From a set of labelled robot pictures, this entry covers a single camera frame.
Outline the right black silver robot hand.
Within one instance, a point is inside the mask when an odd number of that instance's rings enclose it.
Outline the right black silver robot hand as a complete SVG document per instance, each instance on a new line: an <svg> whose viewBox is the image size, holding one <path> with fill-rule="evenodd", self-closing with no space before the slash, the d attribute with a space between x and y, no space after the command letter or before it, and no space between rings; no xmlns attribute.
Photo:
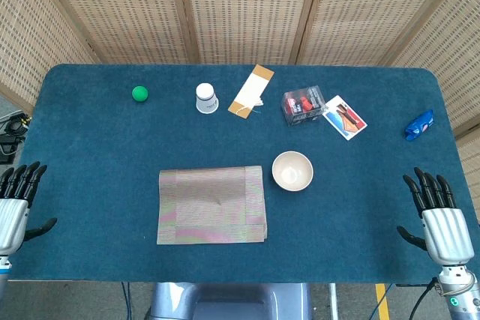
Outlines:
<svg viewBox="0 0 480 320"><path fill-rule="evenodd" d="M403 180L412 195L421 220L422 238L397 227L398 234L409 244L427 252L440 266L462 266L475 255L464 213L456 204L452 188L441 176L432 176L414 168L417 179L408 175Z"/></svg>

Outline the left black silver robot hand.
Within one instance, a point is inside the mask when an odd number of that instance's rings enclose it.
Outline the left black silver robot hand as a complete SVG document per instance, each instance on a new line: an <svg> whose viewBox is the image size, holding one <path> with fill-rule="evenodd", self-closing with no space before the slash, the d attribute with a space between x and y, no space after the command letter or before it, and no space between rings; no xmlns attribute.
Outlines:
<svg viewBox="0 0 480 320"><path fill-rule="evenodd" d="M27 229L29 213L38 185L47 170L39 161L18 168L10 167L1 174L1 263L26 241L49 232L57 223L48 219L36 229Z"/></svg>

